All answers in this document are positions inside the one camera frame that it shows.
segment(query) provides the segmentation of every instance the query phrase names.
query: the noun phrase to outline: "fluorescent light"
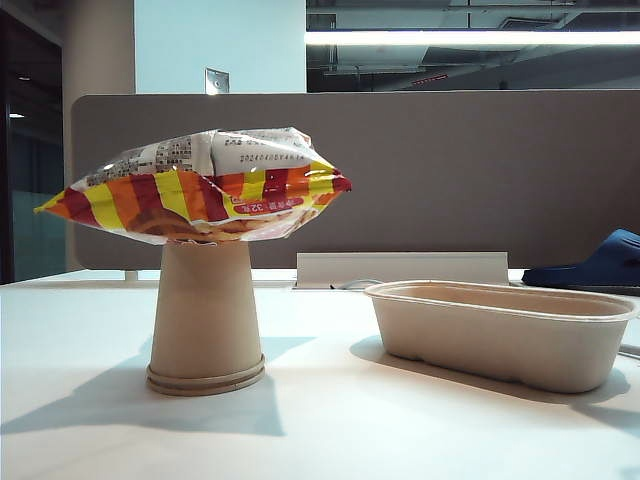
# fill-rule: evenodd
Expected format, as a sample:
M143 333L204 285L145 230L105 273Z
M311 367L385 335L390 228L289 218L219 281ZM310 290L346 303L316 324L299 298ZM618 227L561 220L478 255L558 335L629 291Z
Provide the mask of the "fluorescent light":
M306 32L307 45L640 45L640 31L403 30Z

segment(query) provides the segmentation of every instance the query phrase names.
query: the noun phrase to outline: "gray partition panel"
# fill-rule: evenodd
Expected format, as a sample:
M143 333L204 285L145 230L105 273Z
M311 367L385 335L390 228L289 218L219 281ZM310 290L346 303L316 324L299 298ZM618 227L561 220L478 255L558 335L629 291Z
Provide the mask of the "gray partition panel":
M73 172L201 130L295 126L352 180L255 267L296 252L506 250L511 267L578 261L640 232L640 91L87 96ZM88 268L158 268L160 248L76 226Z

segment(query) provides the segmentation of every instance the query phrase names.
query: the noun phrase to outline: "plastic snack bag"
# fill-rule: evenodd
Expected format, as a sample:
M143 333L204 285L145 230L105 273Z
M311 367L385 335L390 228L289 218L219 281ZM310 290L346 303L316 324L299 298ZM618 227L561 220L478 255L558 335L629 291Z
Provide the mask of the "plastic snack bag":
M211 130L123 152L35 211L156 245L268 240L348 190L294 128Z

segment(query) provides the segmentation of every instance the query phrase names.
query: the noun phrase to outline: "slipper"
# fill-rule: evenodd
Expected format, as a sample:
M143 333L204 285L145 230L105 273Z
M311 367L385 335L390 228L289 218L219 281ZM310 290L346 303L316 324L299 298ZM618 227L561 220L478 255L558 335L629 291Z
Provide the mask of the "slipper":
M640 286L640 235L618 229L584 262L533 268L522 282L536 287Z

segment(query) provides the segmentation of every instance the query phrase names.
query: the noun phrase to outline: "striped snack bag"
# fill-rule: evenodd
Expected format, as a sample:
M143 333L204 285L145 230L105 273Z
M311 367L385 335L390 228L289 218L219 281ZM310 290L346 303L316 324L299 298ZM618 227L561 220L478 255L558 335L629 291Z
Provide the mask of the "striped snack bag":
M35 211L156 245L268 240L348 190L294 128L211 130L123 152Z

